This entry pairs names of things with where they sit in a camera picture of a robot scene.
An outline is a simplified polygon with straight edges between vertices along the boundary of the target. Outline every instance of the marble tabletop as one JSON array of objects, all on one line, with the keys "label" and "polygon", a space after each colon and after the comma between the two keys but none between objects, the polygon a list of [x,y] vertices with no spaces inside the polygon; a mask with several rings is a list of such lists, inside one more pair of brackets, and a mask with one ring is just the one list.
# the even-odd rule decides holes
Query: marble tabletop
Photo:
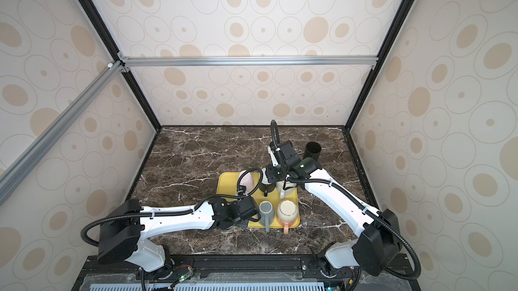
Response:
[{"label": "marble tabletop", "polygon": [[[365,200],[346,141],[339,127],[279,127],[302,155],[309,141],[322,146],[319,163]],[[269,127],[164,127],[137,183],[133,198],[151,207],[196,204],[216,193],[223,172],[271,163]],[[319,199],[300,187],[301,223],[287,235],[281,229],[185,230],[152,238],[172,254],[309,254],[329,243],[355,239],[349,226]]]}]

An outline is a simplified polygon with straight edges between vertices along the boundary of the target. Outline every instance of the patterned wallpaper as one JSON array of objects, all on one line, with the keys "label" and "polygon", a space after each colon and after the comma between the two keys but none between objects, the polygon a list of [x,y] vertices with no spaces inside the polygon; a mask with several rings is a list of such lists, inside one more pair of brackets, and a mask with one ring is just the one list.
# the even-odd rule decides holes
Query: patterned wallpaper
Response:
[{"label": "patterned wallpaper", "polygon": [[517,19],[517,0],[418,0],[353,127],[423,291],[518,285]]},{"label": "patterned wallpaper", "polygon": [[127,56],[376,55],[401,0],[96,0]]},{"label": "patterned wallpaper", "polygon": [[111,60],[74,0],[0,0],[0,175]]},{"label": "patterned wallpaper", "polygon": [[97,253],[79,232],[122,203],[155,134],[124,83],[116,75],[0,206],[0,290],[68,291]]},{"label": "patterned wallpaper", "polygon": [[343,125],[369,65],[133,67],[162,125]]}]

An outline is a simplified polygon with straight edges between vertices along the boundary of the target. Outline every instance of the black cup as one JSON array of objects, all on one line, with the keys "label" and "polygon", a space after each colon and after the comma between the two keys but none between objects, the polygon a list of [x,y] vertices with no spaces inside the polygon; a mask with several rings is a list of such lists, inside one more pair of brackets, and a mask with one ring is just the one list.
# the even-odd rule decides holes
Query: black cup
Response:
[{"label": "black cup", "polygon": [[310,141],[306,144],[306,150],[304,151],[304,156],[302,159],[311,157],[314,160],[319,160],[320,152],[322,151],[322,147],[319,143]]}]

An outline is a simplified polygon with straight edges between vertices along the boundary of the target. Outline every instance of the mug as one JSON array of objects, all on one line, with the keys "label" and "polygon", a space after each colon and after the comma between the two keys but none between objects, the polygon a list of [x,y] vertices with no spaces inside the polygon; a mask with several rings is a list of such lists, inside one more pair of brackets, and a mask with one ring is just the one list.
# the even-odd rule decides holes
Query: mug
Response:
[{"label": "mug", "polygon": [[288,196],[291,193],[293,193],[293,191],[296,189],[297,184],[294,184],[291,182],[286,182],[286,187],[287,188],[289,187],[288,190],[282,190],[283,186],[284,186],[284,181],[277,181],[277,183],[275,184],[275,187],[277,189],[277,192],[279,192],[281,200],[284,200],[285,196]]},{"label": "mug", "polygon": [[284,226],[284,233],[288,233],[288,227],[295,222],[298,217],[298,207],[290,200],[284,200],[277,207],[277,218],[279,223]]},{"label": "mug", "polygon": [[259,204],[259,213],[261,214],[259,223],[265,226],[266,232],[269,232],[270,225],[275,218],[274,206],[268,201],[263,201]]}]

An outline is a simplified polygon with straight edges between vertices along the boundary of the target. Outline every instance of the tray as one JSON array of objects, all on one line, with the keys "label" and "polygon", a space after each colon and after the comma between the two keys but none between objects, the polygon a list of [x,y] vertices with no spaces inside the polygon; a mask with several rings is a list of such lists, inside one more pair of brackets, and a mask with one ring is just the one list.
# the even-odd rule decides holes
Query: tray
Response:
[{"label": "tray", "polygon": [[[259,181],[259,173],[252,173],[252,177],[254,178],[254,182],[257,184]],[[227,194],[227,195],[236,195],[236,184],[237,179],[239,178],[239,172],[225,172],[220,175],[220,179],[217,183],[217,194]],[[264,192],[261,190],[257,190],[252,197],[257,202],[257,205],[259,205],[263,201],[269,201],[271,205],[274,206],[275,209],[275,218],[274,221],[270,224],[270,228],[284,228],[278,221],[277,221],[277,206],[281,202],[279,192],[277,189],[273,190],[272,192],[268,193],[268,197],[264,197]],[[298,207],[298,197],[297,197],[297,189],[293,191],[290,195],[284,197],[285,200],[293,201],[297,207]],[[290,226],[290,228],[295,228],[301,223],[301,217],[297,216],[293,224]],[[264,225],[261,225],[260,223],[255,222],[248,222],[249,228],[265,228]]]}]

